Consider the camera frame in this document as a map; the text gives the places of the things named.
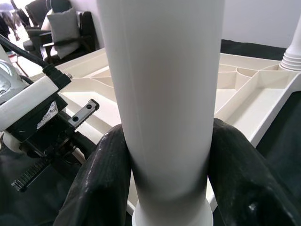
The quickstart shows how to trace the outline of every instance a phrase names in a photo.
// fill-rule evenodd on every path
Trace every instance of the label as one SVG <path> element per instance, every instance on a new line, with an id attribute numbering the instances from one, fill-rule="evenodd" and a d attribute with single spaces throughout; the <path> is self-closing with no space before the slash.
<path id="1" fill-rule="evenodd" d="M 47 113 L 44 115 L 42 120 L 38 123 L 37 129 L 41 128 L 44 126 L 50 119 L 52 119 L 56 114 L 58 113 L 58 109 L 56 106 L 56 102 L 52 102 Z"/>

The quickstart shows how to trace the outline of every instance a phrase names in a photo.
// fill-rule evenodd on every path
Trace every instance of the screw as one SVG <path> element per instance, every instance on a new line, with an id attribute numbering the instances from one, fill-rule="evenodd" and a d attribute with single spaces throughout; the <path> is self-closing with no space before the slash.
<path id="1" fill-rule="evenodd" d="M 69 73 L 67 73 L 66 75 L 67 75 L 67 77 L 68 77 L 70 80 L 73 78 L 72 75 L 69 74 Z"/>

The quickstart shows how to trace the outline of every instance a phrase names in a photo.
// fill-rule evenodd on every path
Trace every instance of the black chair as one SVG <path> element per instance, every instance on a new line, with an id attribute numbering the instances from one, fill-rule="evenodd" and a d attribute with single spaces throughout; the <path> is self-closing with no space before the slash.
<path id="1" fill-rule="evenodd" d="M 42 58 L 42 54 L 40 51 L 41 43 L 39 35 L 49 32 L 41 30 L 41 26 L 44 22 L 45 16 L 50 10 L 49 4 L 47 4 L 47 2 L 49 2 L 49 0 L 35 0 L 25 6 L 28 16 L 31 19 L 34 26 L 27 26 L 25 28 L 29 40 L 23 42 L 23 47 L 26 51 L 40 58 Z"/>
<path id="2" fill-rule="evenodd" d="M 59 65 L 70 60 L 81 57 L 85 54 L 95 51 L 95 27 L 91 12 L 78 12 L 79 16 L 79 33 L 80 37 L 75 39 L 62 40 L 59 42 L 52 42 L 51 32 L 39 35 L 41 42 L 41 52 L 46 53 L 45 61 L 48 63 Z M 60 59 L 57 54 L 51 55 L 51 49 L 55 46 L 63 46 L 72 42 L 79 42 L 80 47 L 64 58 Z"/>

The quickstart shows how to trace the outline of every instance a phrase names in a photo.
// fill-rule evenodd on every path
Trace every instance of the white plastic tube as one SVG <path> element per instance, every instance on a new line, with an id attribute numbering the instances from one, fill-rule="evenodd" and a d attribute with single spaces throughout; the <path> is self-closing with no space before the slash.
<path id="1" fill-rule="evenodd" d="M 284 69 L 301 71 L 301 16 L 293 36 L 293 41 L 284 53 L 281 66 Z"/>
<path id="2" fill-rule="evenodd" d="M 208 226 L 224 0 L 98 0 L 138 191 L 137 226 Z"/>

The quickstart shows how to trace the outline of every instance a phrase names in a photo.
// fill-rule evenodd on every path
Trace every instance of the white tray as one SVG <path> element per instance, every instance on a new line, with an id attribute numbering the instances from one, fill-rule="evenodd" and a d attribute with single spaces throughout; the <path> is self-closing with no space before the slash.
<path id="1" fill-rule="evenodd" d="M 301 90 L 301 76 L 282 70 L 279 63 L 221 54 L 214 116 L 238 128 L 253 146 L 257 146 L 291 93 Z M 104 49 L 58 68 L 74 77 L 61 92 L 69 104 L 68 113 L 77 112 L 91 98 L 100 104 L 100 110 L 79 129 L 97 143 L 105 132 L 121 123 Z M 217 203 L 209 182 L 206 197 L 213 211 Z M 133 213 L 137 201 L 132 178 L 129 213 Z"/>

